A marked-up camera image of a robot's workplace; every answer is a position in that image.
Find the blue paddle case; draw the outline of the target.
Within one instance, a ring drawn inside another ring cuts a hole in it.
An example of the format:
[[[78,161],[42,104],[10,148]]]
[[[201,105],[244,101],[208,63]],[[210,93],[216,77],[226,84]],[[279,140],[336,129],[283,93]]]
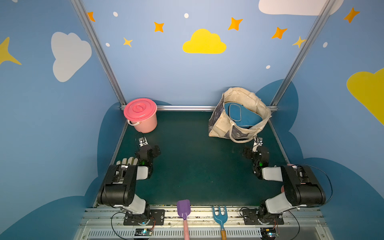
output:
[[[248,110],[241,104],[228,102],[224,104],[224,107],[227,115],[238,127],[249,129],[263,120],[259,114]]]

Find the beige canvas tote bag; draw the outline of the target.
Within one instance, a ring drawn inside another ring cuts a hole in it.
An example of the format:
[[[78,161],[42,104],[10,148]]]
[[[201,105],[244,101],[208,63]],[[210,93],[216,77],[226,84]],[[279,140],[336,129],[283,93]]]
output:
[[[263,120],[249,129],[238,127],[225,111],[224,104],[228,102],[243,105],[248,110],[259,114]],[[229,88],[222,94],[220,102],[209,119],[209,136],[230,139],[238,144],[247,143],[264,129],[271,116],[271,110],[254,93],[239,87]]]

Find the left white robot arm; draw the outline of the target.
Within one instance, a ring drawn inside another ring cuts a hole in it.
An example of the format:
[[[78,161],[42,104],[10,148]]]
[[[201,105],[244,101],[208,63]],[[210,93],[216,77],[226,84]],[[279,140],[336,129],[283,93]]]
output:
[[[136,184],[152,176],[154,158],[160,154],[158,146],[142,145],[134,157],[124,158],[107,170],[97,201],[124,210],[125,225],[147,225],[151,221],[150,205],[136,194]]]

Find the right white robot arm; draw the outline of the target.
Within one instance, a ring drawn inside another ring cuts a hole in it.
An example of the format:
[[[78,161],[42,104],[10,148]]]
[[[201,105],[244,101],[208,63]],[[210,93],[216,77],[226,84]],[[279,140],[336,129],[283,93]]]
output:
[[[281,182],[284,191],[261,202],[257,220],[261,225],[277,222],[284,212],[298,207],[317,207],[326,203],[326,193],[307,165],[270,167],[268,148],[244,147],[243,156],[253,161],[253,172],[260,180]]]

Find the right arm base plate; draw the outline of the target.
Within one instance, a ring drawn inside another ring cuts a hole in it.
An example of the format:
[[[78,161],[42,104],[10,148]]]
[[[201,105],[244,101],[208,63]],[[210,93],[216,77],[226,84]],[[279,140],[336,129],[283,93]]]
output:
[[[282,215],[271,215],[267,213],[264,216],[258,214],[257,209],[241,208],[240,215],[243,217],[245,225],[283,225]]]

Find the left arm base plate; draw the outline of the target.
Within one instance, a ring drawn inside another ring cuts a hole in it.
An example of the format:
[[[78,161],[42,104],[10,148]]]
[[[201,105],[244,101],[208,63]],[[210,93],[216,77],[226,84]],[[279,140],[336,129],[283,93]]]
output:
[[[145,210],[141,215],[135,215],[126,212],[124,217],[124,226],[162,226],[165,220],[165,210]]]

